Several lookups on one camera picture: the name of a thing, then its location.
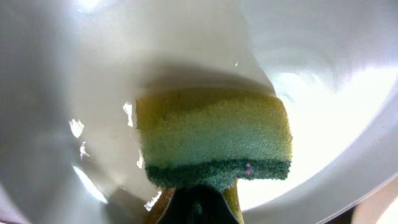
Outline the light blue plate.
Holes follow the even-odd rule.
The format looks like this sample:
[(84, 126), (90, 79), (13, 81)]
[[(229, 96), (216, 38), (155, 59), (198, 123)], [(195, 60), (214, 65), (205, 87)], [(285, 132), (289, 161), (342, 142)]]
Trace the light blue plate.
[(140, 223), (126, 106), (203, 77), (272, 84), (286, 180), (242, 180), (246, 223), (320, 223), (397, 175), (396, 1), (2, 1), (1, 217)]

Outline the green yellow sponge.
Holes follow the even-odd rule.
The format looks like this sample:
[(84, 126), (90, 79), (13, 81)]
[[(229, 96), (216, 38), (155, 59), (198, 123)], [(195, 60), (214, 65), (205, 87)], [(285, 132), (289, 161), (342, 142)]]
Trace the green yellow sponge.
[(238, 179), (288, 177), (292, 135), (276, 96), (223, 88), (171, 90), (139, 98), (136, 116), (149, 181), (167, 193), (210, 186), (239, 223)]

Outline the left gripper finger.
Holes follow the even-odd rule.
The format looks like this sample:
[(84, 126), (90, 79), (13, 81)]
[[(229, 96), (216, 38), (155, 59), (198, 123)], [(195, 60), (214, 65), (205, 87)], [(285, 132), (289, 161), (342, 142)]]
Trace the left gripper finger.
[(175, 191), (157, 224), (238, 224), (223, 194), (196, 185)]

